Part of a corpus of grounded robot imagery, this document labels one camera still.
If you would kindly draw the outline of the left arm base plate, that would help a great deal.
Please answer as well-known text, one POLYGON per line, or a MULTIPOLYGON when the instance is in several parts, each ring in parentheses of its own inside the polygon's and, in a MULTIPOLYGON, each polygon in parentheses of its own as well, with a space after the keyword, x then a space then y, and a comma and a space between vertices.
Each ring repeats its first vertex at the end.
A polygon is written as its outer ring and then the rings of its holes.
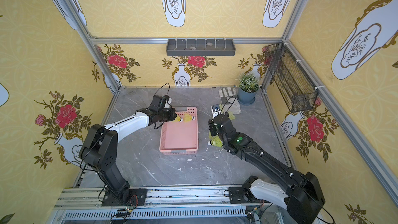
POLYGON ((147 189, 131 188, 124 198, 125 199, 120 200, 112 196, 110 193, 106 192, 104 198, 102 199, 101 206, 144 206, 147 198, 147 189))

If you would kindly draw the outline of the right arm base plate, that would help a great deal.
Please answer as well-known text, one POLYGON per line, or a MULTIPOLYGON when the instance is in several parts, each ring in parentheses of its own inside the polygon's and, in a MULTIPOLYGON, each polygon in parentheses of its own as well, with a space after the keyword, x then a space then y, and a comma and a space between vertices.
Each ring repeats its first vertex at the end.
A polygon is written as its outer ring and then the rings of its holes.
POLYGON ((250 192, 249 189, 242 186, 229 187, 224 191, 224 196, 227 197, 232 204, 263 204, 269 203, 266 200, 260 200, 250 192))

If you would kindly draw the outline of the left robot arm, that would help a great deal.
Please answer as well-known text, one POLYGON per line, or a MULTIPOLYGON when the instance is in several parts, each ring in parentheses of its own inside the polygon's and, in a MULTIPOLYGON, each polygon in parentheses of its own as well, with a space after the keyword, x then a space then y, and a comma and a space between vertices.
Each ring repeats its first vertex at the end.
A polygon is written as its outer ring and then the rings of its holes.
POLYGON ((130 185, 116 165, 118 143, 130 134, 157 122, 176 119, 176 110, 168 95, 154 95, 146 108, 117 122, 94 124, 87 134, 79 152, 82 162, 92 168, 104 183, 107 192, 122 203, 129 200, 130 185))

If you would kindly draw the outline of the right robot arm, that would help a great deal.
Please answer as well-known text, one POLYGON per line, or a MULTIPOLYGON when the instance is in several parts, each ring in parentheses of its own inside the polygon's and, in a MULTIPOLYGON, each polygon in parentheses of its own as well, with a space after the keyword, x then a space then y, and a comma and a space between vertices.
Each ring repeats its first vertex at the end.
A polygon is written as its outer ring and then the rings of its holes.
POLYGON ((325 204, 318 178, 311 172, 303 174, 289 167, 264 149, 251 137, 236 131, 229 114, 220 114, 208 121, 211 135, 217 135, 223 148, 232 155, 252 164, 273 180, 279 189, 255 179, 251 194, 287 210, 298 224, 312 224, 325 204))

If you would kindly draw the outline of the pink perforated storage basket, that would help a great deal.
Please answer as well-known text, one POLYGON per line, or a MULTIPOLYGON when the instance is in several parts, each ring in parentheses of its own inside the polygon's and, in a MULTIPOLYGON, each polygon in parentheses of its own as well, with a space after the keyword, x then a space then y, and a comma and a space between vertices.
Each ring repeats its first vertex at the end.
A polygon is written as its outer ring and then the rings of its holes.
POLYGON ((192 122, 166 122, 162 126, 159 151, 164 155, 195 154, 199 148, 198 113, 196 107, 176 110, 176 114, 183 118, 184 114, 196 116, 192 122))

